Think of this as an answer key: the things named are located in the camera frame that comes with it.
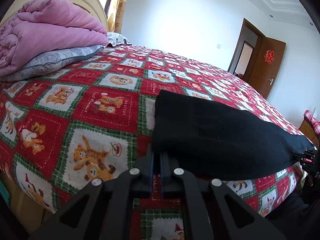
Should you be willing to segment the white patterned pillow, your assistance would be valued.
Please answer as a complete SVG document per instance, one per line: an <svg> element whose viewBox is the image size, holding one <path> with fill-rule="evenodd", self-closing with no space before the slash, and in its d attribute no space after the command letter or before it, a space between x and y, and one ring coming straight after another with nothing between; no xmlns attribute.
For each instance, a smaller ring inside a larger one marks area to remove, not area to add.
<svg viewBox="0 0 320 240"><path fill-rule="evenodd" d="M125 36L115 32L108 32L107 39L108 39L109 45L112 47L119 46L119 45L132 44Z"/></svg>

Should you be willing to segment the grey patterned pillow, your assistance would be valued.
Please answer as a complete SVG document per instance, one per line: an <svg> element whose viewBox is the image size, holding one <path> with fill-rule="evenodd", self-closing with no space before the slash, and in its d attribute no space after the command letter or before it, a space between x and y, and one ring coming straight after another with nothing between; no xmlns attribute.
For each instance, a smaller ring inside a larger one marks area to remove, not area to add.
<svg viewBox="0 0 320 240"><path fill-rule="evenodd" d="M103 45L93 45L48 51L34 57L17 72L1 77L1 82L21 81L31 77L51 74L69 64L87 60L104 48Z"/></svg>

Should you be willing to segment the wooden bedside cabinet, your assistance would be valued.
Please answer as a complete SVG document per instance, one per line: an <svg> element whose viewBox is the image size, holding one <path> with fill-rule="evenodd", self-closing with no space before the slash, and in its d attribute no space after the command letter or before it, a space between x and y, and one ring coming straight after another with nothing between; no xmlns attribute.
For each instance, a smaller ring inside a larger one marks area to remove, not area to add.
<svg viewBox="0 0 320 240"><path fill-rule="evenodd" d="M308 138L310 139L313 144L319 148L319 135L315 132L313 127L309 124L307 120L303 120L299 130Z"/></svg>

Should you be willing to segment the brown wooden door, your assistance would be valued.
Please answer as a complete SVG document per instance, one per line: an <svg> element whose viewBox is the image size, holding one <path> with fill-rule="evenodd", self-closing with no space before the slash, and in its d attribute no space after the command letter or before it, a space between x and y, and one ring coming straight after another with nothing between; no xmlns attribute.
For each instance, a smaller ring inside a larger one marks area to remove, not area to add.
<svg viewBox="0 0 320 240"><path fill-rule="evenodd" d="M257 52L254 49L254 57L250 59L249 66L243 77L263 98L267 99L277 78L284 57L286 43L269 37L263 37ZM274 51L271 64L265 62L264 55L267 50Z"/></svg>

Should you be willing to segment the red door decoration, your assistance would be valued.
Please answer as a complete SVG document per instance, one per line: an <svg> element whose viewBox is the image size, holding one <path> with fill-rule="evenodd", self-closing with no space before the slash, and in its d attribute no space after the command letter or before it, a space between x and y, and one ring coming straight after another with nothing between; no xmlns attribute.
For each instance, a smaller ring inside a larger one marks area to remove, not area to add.
<svg viewBox="0 0 320 240"><path fill-rule="evenodd" d="M264 60L265 62L271 64L273 61L275 61L275 58L274 58L274 51L272 50L267 50L266 51L266 54L264 55Z"/></svg>

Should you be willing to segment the yellow curtain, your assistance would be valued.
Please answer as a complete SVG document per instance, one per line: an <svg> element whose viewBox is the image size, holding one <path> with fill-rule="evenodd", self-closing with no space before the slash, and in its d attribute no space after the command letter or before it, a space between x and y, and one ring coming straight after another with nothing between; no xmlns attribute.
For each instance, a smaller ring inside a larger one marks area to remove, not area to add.
<svg viewBox="0 0 320 240"><path fill-rule="evenodd" d="M108 31L121 34L127 0L111 0L107 11Z"/></svg>

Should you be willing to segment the pink folded quilt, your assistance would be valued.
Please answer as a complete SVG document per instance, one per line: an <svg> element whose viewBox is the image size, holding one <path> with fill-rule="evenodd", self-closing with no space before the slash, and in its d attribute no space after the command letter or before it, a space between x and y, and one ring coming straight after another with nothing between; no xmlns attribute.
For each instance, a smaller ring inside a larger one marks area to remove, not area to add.
<svg viewBox="0 0 320 240"><path fill-rule="evenodd" d="M67 0L31 0L1 26L1 76L48 51L107 44L106 28L79 6Z"/></svg>

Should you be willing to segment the red cartoon patchwork bedspread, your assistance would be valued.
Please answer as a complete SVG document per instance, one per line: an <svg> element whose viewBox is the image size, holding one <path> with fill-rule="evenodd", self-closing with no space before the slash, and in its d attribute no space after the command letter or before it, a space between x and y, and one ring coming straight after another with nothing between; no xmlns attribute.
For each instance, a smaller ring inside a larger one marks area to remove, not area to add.
<svg viewBox="0 0 320 240"><path fill-rule="evenodd" d="M1 82L2 173L52 217L92 179L116 179L152 152L151 196L133 200L129 239L185 239L180 200L162 196L161 155L151 147L161 90L249 111L305 136L252 86L227 71L121 45L51 74ZM265 218L295 190L302 175L295 159L270 176L221 181Z"/></svg>

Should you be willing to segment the black pants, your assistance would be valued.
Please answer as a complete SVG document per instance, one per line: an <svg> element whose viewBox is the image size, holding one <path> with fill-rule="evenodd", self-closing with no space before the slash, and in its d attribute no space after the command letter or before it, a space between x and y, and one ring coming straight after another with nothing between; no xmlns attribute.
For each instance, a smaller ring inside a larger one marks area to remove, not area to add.
<svg viewBox="0 0 320 240"><path fill-rule="evenodd" d="M151 147L198 178L227 181L273 175L314 148L249 111L166 90L156 98Z"/></svg>

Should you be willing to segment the red checked cloth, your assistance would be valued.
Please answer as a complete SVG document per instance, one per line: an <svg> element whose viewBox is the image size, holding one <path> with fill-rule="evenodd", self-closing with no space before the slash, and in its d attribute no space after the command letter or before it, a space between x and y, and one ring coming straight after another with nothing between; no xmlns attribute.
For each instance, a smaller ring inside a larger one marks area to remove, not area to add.
<svg viewBox="0 0 320 240"><path fill-rule="evenodd" d="M304 119L313 127L315 133L320 135L320 122L313 117L309 110L304 112Z"/></svg>

